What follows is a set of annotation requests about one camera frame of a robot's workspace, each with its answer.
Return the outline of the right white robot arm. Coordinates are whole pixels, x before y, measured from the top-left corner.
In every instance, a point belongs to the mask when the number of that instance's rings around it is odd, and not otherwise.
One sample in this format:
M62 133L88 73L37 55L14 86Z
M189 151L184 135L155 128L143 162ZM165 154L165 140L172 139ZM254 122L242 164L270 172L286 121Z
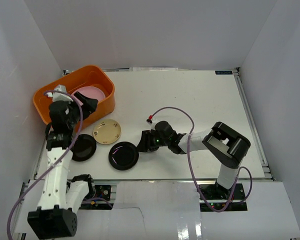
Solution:
M194 151L210 151L221 163L218 178L210 194L226 200L234 193L234 183L243 158L251 147L250 141L226 125L216 122L211 129L197 133L178 133L165 121L147 120L150 130L141 132L136 149L141 153L167 147L177 155Z

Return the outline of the pink plastic plate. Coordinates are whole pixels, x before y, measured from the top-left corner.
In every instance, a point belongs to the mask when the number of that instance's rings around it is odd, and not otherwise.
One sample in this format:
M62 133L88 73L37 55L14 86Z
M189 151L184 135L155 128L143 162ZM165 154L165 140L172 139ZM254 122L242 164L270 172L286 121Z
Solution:
M94 86L81 87L75 90L71 95L74 96L76 92L79 92L87 98L97 99L98 101L101 101L106 98L105 93L100 88Z

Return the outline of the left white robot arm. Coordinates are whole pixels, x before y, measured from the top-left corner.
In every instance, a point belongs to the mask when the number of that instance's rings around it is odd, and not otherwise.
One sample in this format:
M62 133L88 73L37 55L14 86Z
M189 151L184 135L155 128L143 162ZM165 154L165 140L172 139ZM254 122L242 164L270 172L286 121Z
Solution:
M51 122L45 130L47 171L42 194L27 222L40 240L75 236L78 229L77 211L83 200L95 196L96 187L89 174L76 176L68 182L72 148L79 137L76 126L97 109L98 100L76 92L70 100L49 105Z

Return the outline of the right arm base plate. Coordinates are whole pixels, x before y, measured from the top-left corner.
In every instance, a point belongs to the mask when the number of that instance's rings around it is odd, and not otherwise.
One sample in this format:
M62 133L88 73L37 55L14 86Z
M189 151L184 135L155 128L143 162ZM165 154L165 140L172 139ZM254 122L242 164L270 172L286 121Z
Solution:
M214 184L200 184L199 188L202 194L205 196L209 205L216 210L222 209L229 198L230 190L228 194L226 193L218 193L214 190ZM231 201L225 209L225 212L246 212L248 210L247 203L244 201L240 203L240 201L244 200L246 197L244 187L241 183L237 183L235 186L234 193L231 197Z

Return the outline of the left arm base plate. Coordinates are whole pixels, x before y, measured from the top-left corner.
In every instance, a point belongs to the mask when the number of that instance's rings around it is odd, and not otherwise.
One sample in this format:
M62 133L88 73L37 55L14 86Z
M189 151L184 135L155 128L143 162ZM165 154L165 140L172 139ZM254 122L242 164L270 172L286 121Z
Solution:
M94 195L88 196L87 198L83 199L84 205L88 205L91 207L102 207L106 205L109 207L107 202L111 200L111 192L112 186L108 184L96 184L94 185Z

